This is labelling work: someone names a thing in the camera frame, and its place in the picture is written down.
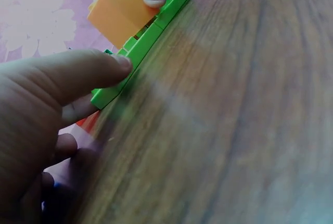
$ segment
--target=building block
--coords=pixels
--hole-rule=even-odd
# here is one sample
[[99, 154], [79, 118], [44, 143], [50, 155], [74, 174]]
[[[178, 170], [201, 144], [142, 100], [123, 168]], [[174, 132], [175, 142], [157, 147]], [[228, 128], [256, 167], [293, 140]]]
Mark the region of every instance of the building block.
[[127, 50], [121, 48], [121, 49], [118, 51], [117, 54], [118, 54], [118, 55], [122, 55], [122, 56], [126, 56], [126, 55], [127, 55]]
[[133, 65], [131, 74], [115, 87], [93, 90], [93, 98], [91, 99], [92, 104], [94, 104], [99, 109], [103, 109], [120, 94], [122, 89], [131, 78], [132, 74], [136, 71], [137, 67], [142, 62], [162, 32], [163, 30], [153, 23], [138, 40], [135, 38], [130, 38], [124, 44], [124, 47], [126, 46], [129, 50], [125, 56], [131, 59]]
[[97, 0], [89, 10], [88, 20], [118, 49], [159, 12], [143, 0]]
[[171, 20], [176, 16], [178, 11], [186, 4], [189, 0], [169, 0], [157, 15], [157, 19], [154, 21], [161, 29], [165, 29]]
[[163, 30], [188, 1], [189, 0], [166, 0], [160, 13], [153, 17], [155, 20], [149, 21], [149, 23], [151, 23], [149, 27], [142, 27], [141, 30], [137, 31], [133, 36], [127, 38], [127, 41], [123, 43], [118, 54], [131, 59], [133, 64], [131, 74], [115, 87], [93, 90], [92, 104], [99, 109], [103, 109], [121, 93]]
[[113, 53], [112, 53], [110, 50], [108, 50], [108, 49], [106, 49], [106, 50], [104, 51], [104, 53], [109, 54], [109, 55], [112, 55], [112, 54], [113, 54]]

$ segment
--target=wooden table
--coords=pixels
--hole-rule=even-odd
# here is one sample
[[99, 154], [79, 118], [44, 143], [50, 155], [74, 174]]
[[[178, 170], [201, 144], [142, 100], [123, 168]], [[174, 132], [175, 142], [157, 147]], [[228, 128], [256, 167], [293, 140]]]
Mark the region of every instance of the wooden table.
[[103, 111], [71, 218], [333, 223], [332, 45], [333, 0], [191, 1]]

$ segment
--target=floral pattern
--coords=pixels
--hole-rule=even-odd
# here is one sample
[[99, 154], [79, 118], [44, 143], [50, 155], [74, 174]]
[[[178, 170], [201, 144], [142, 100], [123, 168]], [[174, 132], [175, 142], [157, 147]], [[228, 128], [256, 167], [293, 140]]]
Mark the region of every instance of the floral pattern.
[[76, 22], [72, 9], [61, 9], [63, 0], [17, 0], [11, 4], [2, 23], [1, 32], [8, 53], [21, 48], [22, 58], [41, 56], [66, 50], [65, 41], [75, 37]]

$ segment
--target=tabletop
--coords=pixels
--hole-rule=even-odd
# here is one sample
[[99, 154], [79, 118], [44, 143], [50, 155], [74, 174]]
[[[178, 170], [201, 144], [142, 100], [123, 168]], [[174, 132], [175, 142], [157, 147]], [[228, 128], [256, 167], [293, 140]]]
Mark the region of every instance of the tabletop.
[[73, 223], [332, 223], [333, 0], [192, 0], [95, 126]]

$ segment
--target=lego brick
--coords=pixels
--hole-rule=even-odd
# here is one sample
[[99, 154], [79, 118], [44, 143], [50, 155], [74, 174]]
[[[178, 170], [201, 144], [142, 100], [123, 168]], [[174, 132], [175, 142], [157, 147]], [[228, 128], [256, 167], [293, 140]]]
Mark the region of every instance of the lego brick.
[[123, 55], [123, 56], [126, 56], [127, 55], [127, 50], [125, 50], [125, 49], [123, 49], [123, 48], [121, 48], [119, 51], [118, 51], [118, 53], [117, 53], [118, 55]]
[[161, 9], [154, 23], [164, 30], [187, 1], [172, 0]]
[[88, 20], [118, 49], [159, 12], [143, 0], [97, 0], [89, 10]]
[[128, 41], [128, 47], [130, 47], [131, 44], [134, 43], [134, 45], [131, 46], [130, 50], [125, 55], [132, 61], [132, 73], [115, 87], [93, 90], [94, 96], [91, 99], [93, 105], [95, 105], [99, 109], [103, 109], [120, 94], [122, 89], [131, 78], [132, 74], [135, 72], [139, 64], [142, 62], [142, 60], [162, 32], [162, 29], [153, 23], [140, 37], [139, 40], [133, 38], [135, 41], [133, 39]]
[[129, 57], [132, 61], [133, 70], [138, 67], [162, 32], [163, 30], [160, 27], [158, 27], [155, 23], [152, 23], [146, 32], [129, 50], [127, 57]]
[[129, 38], [127, 42], [124, 44], [123, 48], [128, 51], [134, 46], [135, 43], [136, 43], [135, 38]]
[[100, 89], [93, 89], [92, 94], [95, 95], [98, 92], [98, 90], [100, 90]]
[[106, 49], [106, 50], [104, 51], [104, 53], [109, 54], [109, 55], [112, 55], [112, 54], [113, 54], [113, 53], [112, 53], [110, 50], [108, 50], [108, 49]]
[[97, 93], [93, 95], [91, 103], [98, 109], [103, 109], [110, 102], [112, 102], [120, 93], [117, 87], [98, 89]]
[[136, 33], [136, 36], [140, 38], [147, 30], [147, 27], [144, 26], [139, 32]]

